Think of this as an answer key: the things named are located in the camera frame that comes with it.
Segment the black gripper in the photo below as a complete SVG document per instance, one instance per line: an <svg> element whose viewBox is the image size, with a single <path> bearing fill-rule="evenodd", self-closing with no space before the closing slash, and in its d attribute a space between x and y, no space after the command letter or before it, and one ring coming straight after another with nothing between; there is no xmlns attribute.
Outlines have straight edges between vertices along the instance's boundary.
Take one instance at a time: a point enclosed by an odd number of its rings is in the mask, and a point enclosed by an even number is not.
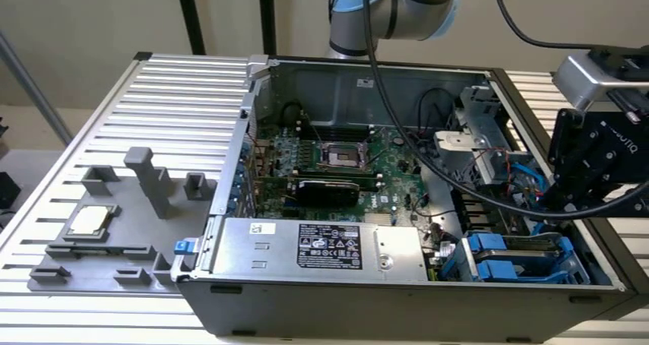
<svg viewBox="0 0 649 345"><path fill-rule="evenodd" d="M547 161L554 184L542 206L587 209L623 185L647 181L647 119L633 123L622 112L558 111Z"/></svg>

